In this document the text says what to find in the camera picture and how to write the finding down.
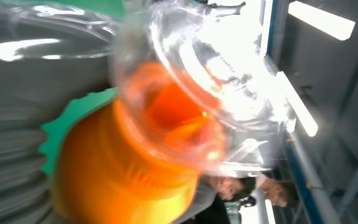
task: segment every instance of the gray shirt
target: gray shirt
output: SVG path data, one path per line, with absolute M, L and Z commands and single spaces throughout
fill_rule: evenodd
M 215 189 L 213 189 L 207 182 L 200 180 L 192 204 L 185 211 L 185 213 L 183 213 L 172 224 L 181 224 L 182 222 L 207 209 L 212 205 L 216 194 L 217 192 Z

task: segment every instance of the transparent plastic lid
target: transparent plastic lid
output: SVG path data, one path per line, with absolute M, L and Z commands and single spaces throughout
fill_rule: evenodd
M 273 165 L 273 144 L 293 113 L 275 85 L 276 67 L 258 54 L 255 24 L 205 9 L 163 1 L 127 15 L 111 78 L 156 143 L 152 154 L 210 174 L 247 176 Z

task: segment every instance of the green plastic piece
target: green plastic piece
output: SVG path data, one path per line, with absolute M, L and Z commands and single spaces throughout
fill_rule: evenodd
M 52 174 L 62 142 L 70 128 L 81 118 L 111 101 L 116 89 L 108 89 L 99 93 L 91 93 L 86 97 L 72 100 L 64 112 L 56 120 L 42 126 L 47 132 L 48 140 L 41 145 L 40 152 L 47 156 L 47 163 L 42 170 Z
M 54 2 L 92 10 L 106 15 L 121 17 L 124 15 L 122 0 L 52 0 Z

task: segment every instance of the orange cylinder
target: orange cylinder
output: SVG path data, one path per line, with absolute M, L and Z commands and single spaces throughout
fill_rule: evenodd
M 116 99 L 66 138 L 54 179 L 55 209 L 76 224 L 168 224 L 190 205 L 199 173 L 157 159 L 135 142 Z
M 131 113 L 118 97 L 76 124 L 63 144 L 54 207 L 75 224 L 169 224 L 192 202 L 200 176 L 180 161 L 193 154 L 187 159 L 207 166 L 224 157 L 220 123 L 163 67 L 139 69 L 126 91 L 143 99 L 141 112 Z

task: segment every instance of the person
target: person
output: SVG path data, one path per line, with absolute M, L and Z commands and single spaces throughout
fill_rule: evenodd
M 276 206 L 292 206 L 298 202 L 297 190 L 290 182 L 276 181 L 265 175 L 245 178 L 204 175 L 200 178 L 193 203 L 172 224 L 181 224 L 194 218 L 213 204 L 216 195 L 223 201 L 236 202 L 248 197 L 254 189 L 264 190 L 266 199 Z

